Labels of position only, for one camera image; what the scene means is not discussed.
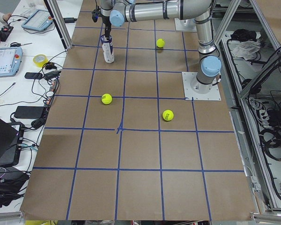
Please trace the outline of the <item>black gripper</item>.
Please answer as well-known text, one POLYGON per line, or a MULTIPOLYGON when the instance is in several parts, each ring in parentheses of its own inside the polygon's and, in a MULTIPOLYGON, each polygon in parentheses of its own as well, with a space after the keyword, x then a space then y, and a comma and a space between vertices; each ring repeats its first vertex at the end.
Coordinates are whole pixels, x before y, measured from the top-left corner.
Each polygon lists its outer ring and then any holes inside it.
POLYGON ((111 41, 111 22, 110 22, 111 10, 101 9, 101 18, 105 25, 104 29, 104 40, 106 42, 111 41))

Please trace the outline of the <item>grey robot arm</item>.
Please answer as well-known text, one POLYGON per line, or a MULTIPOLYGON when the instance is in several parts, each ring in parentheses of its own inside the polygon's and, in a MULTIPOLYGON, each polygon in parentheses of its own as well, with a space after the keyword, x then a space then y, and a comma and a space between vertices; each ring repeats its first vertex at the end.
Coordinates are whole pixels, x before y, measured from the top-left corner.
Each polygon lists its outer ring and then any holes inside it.
POLYGON ((94 22, 101 18, 105 32, 101 36, 104 59, 114 61, 112 27, 121 27, 125 22, 150 20, 175 20, 177 31, 196 32, 199 40, 200 68, 190 81, 190 87, 199 94, 207 94, 219 81, 222 63, 219 60, 213 37, 210 0, 158 0, 137 3, 134 0, 102 0, 92 11, 94 22))

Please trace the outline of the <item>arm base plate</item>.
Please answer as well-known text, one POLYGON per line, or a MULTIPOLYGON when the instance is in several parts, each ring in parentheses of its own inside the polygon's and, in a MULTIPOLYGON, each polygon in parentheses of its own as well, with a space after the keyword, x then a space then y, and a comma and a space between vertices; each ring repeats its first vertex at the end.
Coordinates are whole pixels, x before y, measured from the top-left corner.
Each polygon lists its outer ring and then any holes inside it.
POLYGON ((184 94, 186 100, 221 101, 216 79, 212 84, 201 84, 197 80, 197 72, 182 72, 184 94))
POLYGON ((179 20, 175 18, 175 28, 180 32, 197 32, 194 19, 179 20))

